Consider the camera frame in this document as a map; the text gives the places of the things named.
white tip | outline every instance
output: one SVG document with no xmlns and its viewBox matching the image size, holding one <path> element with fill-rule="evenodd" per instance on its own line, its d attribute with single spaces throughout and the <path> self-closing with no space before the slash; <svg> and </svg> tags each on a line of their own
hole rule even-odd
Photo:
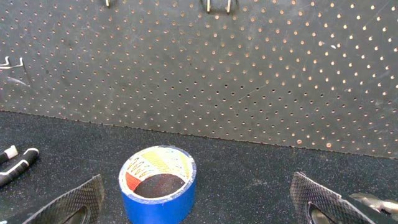
<svg viewBox="0 0 398 224">
<path fill-rule="evenodd" d="M 27 152 L 29 152 L 29 151 L 36 151 L 36 152 L 39 154 L 39 150 L 38 150 L 38 149 L 30 148 L 30 149 L 27 149 L 27 150 L 24 152 L 24 155 L 25 155 Z"/>
<path fill-rule="evenodd" d="M 8 159 L 12 159 L 18 155 L 17 148 L 15 146 L 11 146 L 9 149 L 4 151 L 7 154 Z"/>
</svg>

black tabletop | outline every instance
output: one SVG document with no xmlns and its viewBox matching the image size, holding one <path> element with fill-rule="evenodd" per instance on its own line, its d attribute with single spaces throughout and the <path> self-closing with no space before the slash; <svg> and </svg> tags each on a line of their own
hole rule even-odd
<svg viewBox="0 0 398 224">
<path fill-rule="evenodd" d="M 0 189 L 0 220 L 101 174 L 105 200 L 99 223 L 129 223 L 119 170 L 135 152 L 156 145 L 180 147 L 197 163 L 195 205 L 183 223 L 296 223 L 289 196 L 295 171 L 337 192 L 398 200 L 398 160 L 393 159 L 0 112 L 0 150 L 13 144 L 19 152 L 36 147 L 40 157 Z"/>
</svg>

perforated metal panel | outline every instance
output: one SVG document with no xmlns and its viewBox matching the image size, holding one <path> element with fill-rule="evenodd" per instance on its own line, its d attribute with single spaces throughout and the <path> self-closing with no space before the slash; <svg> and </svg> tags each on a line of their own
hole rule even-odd
<svg viewBox="0 0 398 224">
<path fill-rule="evenodd" d="M 0 109 L 398 157 L 396 1 L 227 2 L 1 1 Z"/>
</svg>

black handle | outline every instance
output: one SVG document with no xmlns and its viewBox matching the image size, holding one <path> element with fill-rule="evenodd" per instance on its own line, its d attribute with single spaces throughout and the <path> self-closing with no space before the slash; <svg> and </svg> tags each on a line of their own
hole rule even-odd
<svg viewBox="0 0 398 224">
<path fill-rule="evenodd" d="M 0 187 L 10 183 L 16 177 L 21 175 L 31 164 L 36 161 L 38 155 L 38 149 L 31 148 L 26 150 L 17 162 L 8 167 L 6 170 L 0 172 Z"/>
</svg>

